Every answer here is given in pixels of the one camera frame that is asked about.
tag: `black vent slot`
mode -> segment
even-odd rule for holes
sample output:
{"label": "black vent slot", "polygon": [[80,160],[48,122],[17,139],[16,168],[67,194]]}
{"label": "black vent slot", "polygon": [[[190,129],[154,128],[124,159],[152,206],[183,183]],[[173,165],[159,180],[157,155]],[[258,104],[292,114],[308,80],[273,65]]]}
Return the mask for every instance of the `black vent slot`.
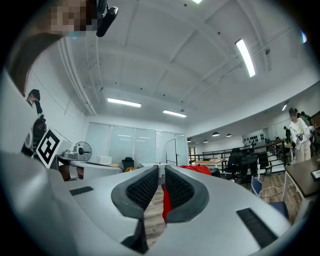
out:
{"label": "black vent slot", "polygon": [[261,248],[270,245],[277,239],[277,236],[250,208],[238,210],[236,213],[243,221],[244,225],[249,229]]}
{"label": "black vent slot", "polygon": [[87,193],[87,192],[92,191],[92,190],[94,190],[92,187],[84,186],[84,187],[72,189],[72,190],[70,190],[70,193],[71,193],[72,196],[76,196],[76,195],[80,195],[80,194],[83,194],[83,193]]}

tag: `black mesh panel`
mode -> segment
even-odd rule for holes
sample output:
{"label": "black mesh panel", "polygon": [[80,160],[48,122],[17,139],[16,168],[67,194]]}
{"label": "black mesh panel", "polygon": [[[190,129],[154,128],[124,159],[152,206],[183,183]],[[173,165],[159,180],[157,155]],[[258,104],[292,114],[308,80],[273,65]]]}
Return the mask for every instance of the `black mesh panel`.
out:
{"label": "black mesh panel", "polygon": [[156,169],[141,180],[128,186],[126,189],[127,197],[145,211],[157,191],[158,179],[158,170]]}
{"label": "black mesh panel", "polygon": [[172,210],[188,202],[195,194],[190,183],[167,169],[165,170],[165,188],[170,197]]}

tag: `white clothing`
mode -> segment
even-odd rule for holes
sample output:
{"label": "white clothing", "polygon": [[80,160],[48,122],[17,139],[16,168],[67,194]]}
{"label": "white clothing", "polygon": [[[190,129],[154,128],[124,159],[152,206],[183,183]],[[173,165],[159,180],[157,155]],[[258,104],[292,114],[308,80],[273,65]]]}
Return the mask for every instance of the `white clothing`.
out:
{"label": "white clothing", "polygon": [[309,143],[302,143],[300,149],[296,151],[297,154],[297,163],[304,162],[311,159],[311,149]]}
{"label": "white clothing", "polygon": [[302,143],[306,143],[310,147],[310,130],[301,118],[298,118],[296,123],[291,122],[289,129],[291,133],[291,141],[295,143],[297,150],[300,150]]}

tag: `window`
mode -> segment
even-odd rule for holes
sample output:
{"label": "window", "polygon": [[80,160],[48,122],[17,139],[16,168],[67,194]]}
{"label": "window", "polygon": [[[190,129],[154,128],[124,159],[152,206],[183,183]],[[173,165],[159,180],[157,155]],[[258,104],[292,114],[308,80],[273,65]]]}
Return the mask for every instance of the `window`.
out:
{"label": "window", "polygon": [[196,156],[190,156],[190,155],[195,155],[196,154],[196,148],[194,146],[191,146],[188,149],[189,149],[189,161],[195,161],[196,160]]}

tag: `frosted glass partition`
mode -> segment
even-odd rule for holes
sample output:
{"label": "frosted glass partition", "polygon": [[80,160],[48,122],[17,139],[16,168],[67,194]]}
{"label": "frosted glass partition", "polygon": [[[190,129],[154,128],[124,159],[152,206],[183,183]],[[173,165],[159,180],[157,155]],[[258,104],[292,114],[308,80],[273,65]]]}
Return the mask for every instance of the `frosted glass partition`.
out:
{"label": "frosted glass partition", "polygon": [[135,129],[134,166],[156,161],[156,131]]}
{"label": "frosted glass partition", "polygon": [[92,149],[89,162],[96,163],[97,156],[108,156],[111,129],[112,126],[108,124],[89,123],[85,138],[85,142],[87,142]]}
{"label": "frosted glass partition", "polygon": [[175,138],[175,148],[176,148],[176,159],[178,166],[188,165],[187,161],[187,148],[186,148],[186,138],[183,134],[174,134]]}
{"label": "frosted glass partition", "polygon": [[120,164],[122,167],[122,160],[126,157],[134,158],[134,139],[134,128],[112,126],[109,145],[109,157],[112,157],[112,163]]}
{"label": "frosted glass partition", "polygon": [[166,163],[166,143],[173,140],[173,132],[157,131],[156,132],[156,161]]}

